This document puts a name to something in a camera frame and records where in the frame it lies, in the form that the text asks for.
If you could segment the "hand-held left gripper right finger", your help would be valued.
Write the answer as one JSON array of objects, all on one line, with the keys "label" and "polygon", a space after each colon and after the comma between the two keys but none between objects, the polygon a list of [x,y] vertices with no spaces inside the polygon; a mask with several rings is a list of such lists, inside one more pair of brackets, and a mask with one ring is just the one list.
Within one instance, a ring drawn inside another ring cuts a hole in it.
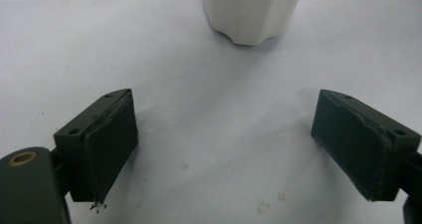
[{"label": "hand-held left gripper right finger", "polygon": [[422,135],[346,94],[319,92],[312,137],[370,201],[422,202]]}]

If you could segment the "pale blue table sheet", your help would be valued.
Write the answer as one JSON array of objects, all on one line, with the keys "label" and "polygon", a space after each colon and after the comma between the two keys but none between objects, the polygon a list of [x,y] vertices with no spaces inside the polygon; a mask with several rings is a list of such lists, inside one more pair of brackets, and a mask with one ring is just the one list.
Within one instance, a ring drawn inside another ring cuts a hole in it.
[{"label": "pale blue table sheet", "polygon": [[73,224],[403,224],[405,196],[365,200],[311,127],[326,89],[422,133],[422,0],[300,0],[256,47],[203,0],[0,0],[0,157],[124,88],[138,147]]}]

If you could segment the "cream pump bottle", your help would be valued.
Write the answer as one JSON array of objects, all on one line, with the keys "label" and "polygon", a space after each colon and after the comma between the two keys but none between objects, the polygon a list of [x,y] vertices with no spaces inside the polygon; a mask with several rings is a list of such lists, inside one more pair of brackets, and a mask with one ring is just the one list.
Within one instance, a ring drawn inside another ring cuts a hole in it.
[{"label": "cream pump bottle", "polygon": [[212,28],[234,44],[257,46],[282,35],[299,0],[203,0]]}]

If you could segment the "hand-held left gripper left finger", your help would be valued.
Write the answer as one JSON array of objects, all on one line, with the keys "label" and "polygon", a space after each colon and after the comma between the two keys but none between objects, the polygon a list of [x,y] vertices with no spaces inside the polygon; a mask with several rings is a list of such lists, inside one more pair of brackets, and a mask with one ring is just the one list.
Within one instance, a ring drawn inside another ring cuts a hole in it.
[{"label": "hand-held left gripper left finger", "polygon": [[103,203],[138,144],[130,89],[101,96],[54,134],[76,202]]}]

